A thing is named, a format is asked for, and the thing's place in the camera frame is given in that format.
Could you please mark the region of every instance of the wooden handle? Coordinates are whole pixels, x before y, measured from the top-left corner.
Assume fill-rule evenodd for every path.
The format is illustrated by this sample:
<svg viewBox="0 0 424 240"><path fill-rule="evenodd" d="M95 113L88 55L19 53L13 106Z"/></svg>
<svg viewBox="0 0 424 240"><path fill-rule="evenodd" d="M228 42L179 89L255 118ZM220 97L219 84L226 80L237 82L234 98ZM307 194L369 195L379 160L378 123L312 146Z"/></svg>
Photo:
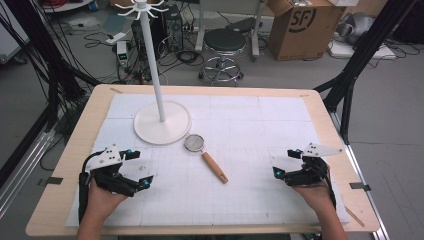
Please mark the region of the wooden handle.
<svg viewBox="0 0 424 240"><path fill-rule="evenodd" d="M202 157L212 169L212 171L216 174L216 176L222 181L222 183L227 183L228 178L225 176L224 172L221 170L218 164L216 164L216 162L212 159L212 157L207 152L204 152Z"/></svg>

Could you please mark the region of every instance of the white paper sheet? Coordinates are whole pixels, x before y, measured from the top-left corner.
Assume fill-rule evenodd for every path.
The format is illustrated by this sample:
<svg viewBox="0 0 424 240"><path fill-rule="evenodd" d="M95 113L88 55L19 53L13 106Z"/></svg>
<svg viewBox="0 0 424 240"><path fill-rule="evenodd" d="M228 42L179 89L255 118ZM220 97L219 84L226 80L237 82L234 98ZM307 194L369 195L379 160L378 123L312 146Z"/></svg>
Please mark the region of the white paper sheet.
<svg viewBox="0 0 424 240"><path fill-rule="evenodd" d="M164 95L184 105L193 124L190 133L205 139L207 151L229 182L222 184L202 160L187 151L184 139L168 146L142 141L133 128L140 108L154 95L117 94L95 141L93 152L116 144L139 150L141 157L124 163L125 177L154 175L149 189L124 201L107 226L318 224L315 213L286 184L273 176L272 166L300 169L301 160L288 149L319 144L301 98ZM333 183L342 222L349 217ZM78 226L78 193L67 226Z"/></svg>

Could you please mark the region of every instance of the black stool seat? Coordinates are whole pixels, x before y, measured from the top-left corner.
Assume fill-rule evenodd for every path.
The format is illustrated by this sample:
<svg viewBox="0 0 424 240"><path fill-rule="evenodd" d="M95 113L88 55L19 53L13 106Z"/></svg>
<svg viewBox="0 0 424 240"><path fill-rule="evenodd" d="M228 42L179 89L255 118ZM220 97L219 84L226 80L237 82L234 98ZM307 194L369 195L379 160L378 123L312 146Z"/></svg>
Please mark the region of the black stool seat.
<svg viewBox="0 0 424 240"><path fill-rule="evenodd" d="M205 44L215 51L238 51L246 45L246 39L229 29L214 29L205 34Z"/></svg>

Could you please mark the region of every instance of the floor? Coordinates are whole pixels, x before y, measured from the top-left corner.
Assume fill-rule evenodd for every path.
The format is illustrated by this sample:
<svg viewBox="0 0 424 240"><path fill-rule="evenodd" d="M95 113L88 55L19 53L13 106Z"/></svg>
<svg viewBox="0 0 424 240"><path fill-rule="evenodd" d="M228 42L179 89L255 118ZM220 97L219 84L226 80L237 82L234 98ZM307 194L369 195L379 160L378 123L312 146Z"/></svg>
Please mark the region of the floor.
<svg viewBox="0 0 424 240"><path fill-rule="evenodd" d="M111 12L106 9L90 14L104 22ZM86 10L72 11L63 17L84 16L87 13ZM131 21L127 20L120 27L129 29L130 24ZM68 35L67 39L81 64L93 76L109 82L111 78L101 77L116 76L116 56L108 46L85 48L87 40L84 36L89 33ZM400 47L410 53L417 52L410 46ZM347 63L345 59L335 59L328 54L315 61L277 62L268 49L261 51L256 62L251 62L247 53L238 56L236 61L245 75L239 87L298 89L311 89L332 79ZM367 66L355 85L349 128L351 147L366 182L372 188L372 197L389 237L422 239L424 182L419 176L424 170L421 141L424 135L424 54L379 62L372 60L371 63L378 65L375 68ZM198 70L199 67L179 65L169 70L166 78L160 78L161 84L209 87L198 80ZM46 98L32 66L14 62L0 65L0 96L0 164L3 165L45 108ZM63 139L60 136L55 141L57 139L58 144L43 158L44 168L54 168L64 149ZM1 239L38 239L27 236L25 227L43 192L43 180L50 175L50 171L37 165L0 219ZM349 237L371 239L369 234L363 233L349 234ZM292 235L292 239L302 237Z"/></svg>

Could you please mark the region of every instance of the white coat rack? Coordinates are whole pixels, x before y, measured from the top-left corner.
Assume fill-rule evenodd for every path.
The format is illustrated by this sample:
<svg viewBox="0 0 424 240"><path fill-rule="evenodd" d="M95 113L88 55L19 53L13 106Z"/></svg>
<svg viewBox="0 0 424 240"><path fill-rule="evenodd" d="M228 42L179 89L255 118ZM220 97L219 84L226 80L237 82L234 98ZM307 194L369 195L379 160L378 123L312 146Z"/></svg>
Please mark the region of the white coat rack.
<svg viewBox="0 0 424 240"><path fill-rule="evenodd" d="M168 9L155 8L155 6L160 6L164 1L158 4L148 4L146 0L131 0L131 2L134 3L133 6L123 7L118 4L115 5L122 9L131 8L125 14L118 14L120 16L128 16L133 12L138 12L136 20L140 20L143 30L143 38L156 96L156 103L143 107L137 113L134 119L134 129L137 135L148 143L156 145L171 144L183 138L188 133L191 127L191 116L183 105L171 101L162 101L152 34L147 15L149 14L153 18L157 18L150 10L165 12Z"/></svg>

